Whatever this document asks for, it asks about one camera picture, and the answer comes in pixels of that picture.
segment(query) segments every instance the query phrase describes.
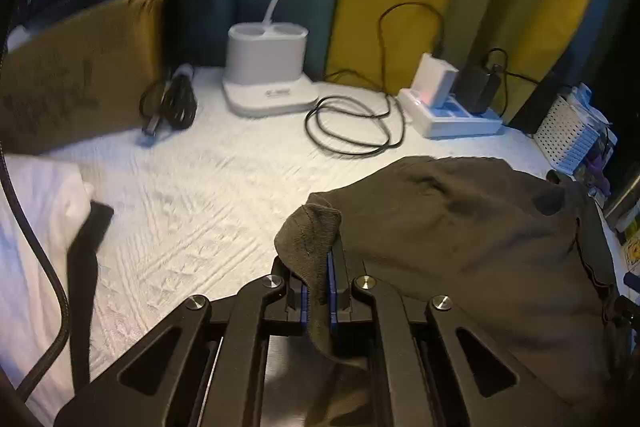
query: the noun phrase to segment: gray garment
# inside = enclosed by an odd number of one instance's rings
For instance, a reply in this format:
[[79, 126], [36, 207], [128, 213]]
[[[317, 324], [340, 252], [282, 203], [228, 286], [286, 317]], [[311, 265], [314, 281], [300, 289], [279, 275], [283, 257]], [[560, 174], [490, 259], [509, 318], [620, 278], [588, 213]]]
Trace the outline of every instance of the gray garment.
[[628, 329], [609, 323], [617, 290], [597, 209], [565, 176], [553, 184], [493, 158], [407, 157], [311, 194], [275, 246], [309, 288], [311, 340], [334, 359], [326, 254], [338, 232], [347, 255], [401, 294], [449, 295], [583, 415], [604, 396], [608, 362], [628, 353]]

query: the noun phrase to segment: white basket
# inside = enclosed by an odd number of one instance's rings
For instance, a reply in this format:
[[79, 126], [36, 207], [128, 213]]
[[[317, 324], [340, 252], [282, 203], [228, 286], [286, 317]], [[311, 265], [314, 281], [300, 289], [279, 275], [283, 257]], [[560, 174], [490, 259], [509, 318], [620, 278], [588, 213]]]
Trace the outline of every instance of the white basket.
[[598, 132], [558, 96], [533, 138], [554, 169], [571, 175], [596, 143]]

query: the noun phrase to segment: white cloth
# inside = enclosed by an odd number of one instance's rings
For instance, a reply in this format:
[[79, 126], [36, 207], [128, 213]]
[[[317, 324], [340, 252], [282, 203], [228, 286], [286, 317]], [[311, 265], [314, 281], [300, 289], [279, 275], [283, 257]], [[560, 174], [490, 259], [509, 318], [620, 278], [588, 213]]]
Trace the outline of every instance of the white cloth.
[[[320, 88], [321, 96], [348, 94], [373, 109], [385, 108], [371, 91], [333, 84]], [[248, 119], [229, 112], [220, 70], [198, 70], [194, 90], [193, 127], [154, 146], [146, 146], [142, 133], [132, 130], [53, 154], [77, 162], [82, 177], [95, 186], [96, 199], [115, 209], [98, 252], [93, 378], [189, 295], [234, 295], [268, 273], [276, 232], [310, 192], [351, 184], [410, 155], [494, 156], [542, 178], [550, 169], [533, 140], [508, 128], [497, 136], [427, 140], [408, 124], [397, 150], [373, 158], [338, 158], [305, 136], [304, 114]], [[342, 134], [380, 137], [370, 123], [326, 118]], [[399, 136], [398, 115], [389, 125]], [[298, 355], [292, 357], [293, 351]], [[304, 342], [271, 339], [263, 427], [302, 425], [328, 368], [330, 363]]]
[[[66, 290], [66, 253], [91, 205], [78, 166], [29, 156], [8, 156], [6, 163], [20, 206]], [[17, 387], [56, 337], [60, 307], [0, 193], [0, 365]], [[67, 344], [27, 406], [49, 426], [73, 395]]]

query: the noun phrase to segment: cardboard box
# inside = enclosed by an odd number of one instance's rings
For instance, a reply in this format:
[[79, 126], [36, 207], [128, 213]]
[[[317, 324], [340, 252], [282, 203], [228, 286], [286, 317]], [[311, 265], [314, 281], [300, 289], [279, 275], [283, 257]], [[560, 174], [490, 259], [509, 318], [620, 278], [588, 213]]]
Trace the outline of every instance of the cardboard box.
[[7, 151], [37, 154], [140, 127], [140, 96], [162, 75], [163, 0], [111, 0], [8, 54], [0, 78]]

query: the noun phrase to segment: silver screw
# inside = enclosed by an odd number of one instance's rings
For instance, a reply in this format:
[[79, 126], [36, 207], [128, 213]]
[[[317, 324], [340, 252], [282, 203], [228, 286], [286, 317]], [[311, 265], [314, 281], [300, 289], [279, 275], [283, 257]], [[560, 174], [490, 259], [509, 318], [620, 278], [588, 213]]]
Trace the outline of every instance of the silver screw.
[[448, 312], [453, 306], [453, 301], [446, 295], [438, 295], [431, 299], [433, 307], [441, 312]]
[[370, 275], [361, 275], [356, 279], [356, 285], [363, 290], [370, 290], [376, 285], [376, 280]]
[[282, 284], [282, 277], [279, 275], [265, 275], [262, 278], [262, 286], [265, 288], [277, 288]]
[[207, 303], [207, 298], [204, 295], [192, 295], [191, 297], [187, 297], [184, 303], [190, 310], [199, 310]]

